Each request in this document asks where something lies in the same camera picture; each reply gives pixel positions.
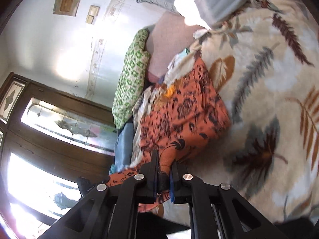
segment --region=blue fabric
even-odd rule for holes
[[[109,175],[113,174],[113,173],[116,173],[116,165],[115,164],[112,164],[111,165],[111,168],[109,170]]]
[[[126,123],[115,143],[116,172],[123,171],[131,164],[133,137],[133,123]]]

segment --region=orange cloth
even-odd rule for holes
[[[199,52],[195,55],[193,70],[182,77],[178,87],[174,86],[174,91],[170,89],[169,93],[171,98],[165,105],[154,105],[150,114],[141,119],[143,158],[140,164],[110,175],[107,185],[120,184],[137,174],[142,164],[150,162],[154,149],[159,150],[160,170],[169,174],[175,159],[183,162],[195,156],[209,139],[217,139],[229,127],[227,110],[213,88]],[[139,211],[150,210],[167,199],[168,192],[162,193],[156,204],[140,205]]]

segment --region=white wall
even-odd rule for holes
[[[7,41],[4,34],[0,35],[0,86],[9,74],[9,57]]]
[[[164,12],[165,9],[154,4],[124,0],[116,22],[106,34],[92,101],[112,107],[124,57],[135,34],[141,28],[157,23]]]
[[[81,0],[76,17],[52,13],[55,0],[23,0],[5,27],[10,70],[47,86],[85,97],[95,41],[104,52],[86,98],[112,107],[125,53],[136,32],[155,24],[164,9],[136,0],[114,0],[116,21],[103,20],[111,0]],[[100,6],[95,25],[87,24],[90,5]]]
[[[23,0],[5,27],[11,71],[84,97],[96,33],[90,5],[103,17],[111,0],[81,0],[76,17],[52,13],[55,0]]]

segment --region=beige blanket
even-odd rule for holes
[[[271,2],[246,6],[219,30],[196,33],[190,54],[168,71],[164,83],[169,87],[188,73],[193,54],[201,50],[233,126],[188,163],[189,172],[206,183],[230,183],[271,222],[300,216],[315,222],[319,28],[296,3]],[[188,224],[183,211],[164,203],[165,218]]]

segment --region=metal screw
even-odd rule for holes
[[[230,185],[227,184],[227,183],[222,183],[222,184],[221,184],[221,188],[222,188],[223,190],[227,191],[227,190],[229,190],[231,187],[230,187]]]
[[[190,181],[192,178],[193,178],[193,176],[189,173],[183,175],[184,180]]]
[[[106,188],[107,188],[107,186],[106,186],[105,184],[99,184],[99,185],[97,185],[97,187],[96,187],[96,189],[97,189],[98,191],[105,191]]]
[[[144,175],[143,174],[141,174],[141,173],[138,173],[138,174],[136,174],[135,176],[134,176],[134,179],[136,179],[136,180],[143,180],[144,179]]]

